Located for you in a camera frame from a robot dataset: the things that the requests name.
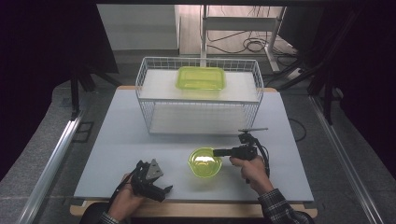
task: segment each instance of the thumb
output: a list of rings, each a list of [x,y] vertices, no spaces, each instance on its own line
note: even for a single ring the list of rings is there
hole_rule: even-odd
[[[230,162],[234,166],[243,166],[244,165],[244,161],[243,160],[240,160],[240,159],[235,158],[235,157],[230,157]]]

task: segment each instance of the white wire basket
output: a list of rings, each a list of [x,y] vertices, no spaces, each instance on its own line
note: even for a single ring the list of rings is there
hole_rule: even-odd
[[[225,88],[178,89],[182,66],[222,68]],[[135,85],[149,133],[238,134],[238,129],[252,127],[263,92],[255,60],[147,57]]]

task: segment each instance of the green plastic container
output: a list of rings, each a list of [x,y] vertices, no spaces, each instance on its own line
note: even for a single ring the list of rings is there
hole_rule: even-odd
[[[212,177],[221,167],[221,158],[213,156],[212,147],[195,149],[189,157],[189,166],[192,172],[201,178]]]
[[[220,91],[225,88],[224,70],[218,67],[180,67],[176,87],[181,90]]]

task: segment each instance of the person's arm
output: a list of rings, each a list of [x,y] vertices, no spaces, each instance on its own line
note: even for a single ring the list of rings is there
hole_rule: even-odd
[[[117,224],[132,213],[142,204],[144,197],[134,195],[131,184],[127,183],[120,190],[119,194],[110,205],[108,212],[104,212],[100,217],[100,224]]]
[[[274,189],[265,173],[261,156],[257,156],[252,161],[231,157],[230,161],[233,165],[241,167],[242,178],[248,179],[250,187],[259,194],[263,215],[274,224],[314,223],[309,215],[294,211],[279,189]]]

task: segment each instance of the wooden floor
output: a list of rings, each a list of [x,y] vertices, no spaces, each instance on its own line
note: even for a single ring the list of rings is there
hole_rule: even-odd
[[[201,52],[201,18],[204,13],[202,6],[178,6],[180,23],[180,54],[200,54]],[[208,16],[217,17],[276,17],[280,7],[234,7],[234,6],[210,6],[208,7]],[[259,52],[244,50],[244,41],[247,43],[248,38],[260,38],[269,40],[271,32],[250,32],[242,34],[236,31],[208,31],[206,36],[208,54],[230,54],[229,52],[239,52],[238,54],[265,54],[262,49],[263,45],[251,44],[249,48]],[[276,39],[275,47],[282,52],[293,52],[292,46],[282,40]]]

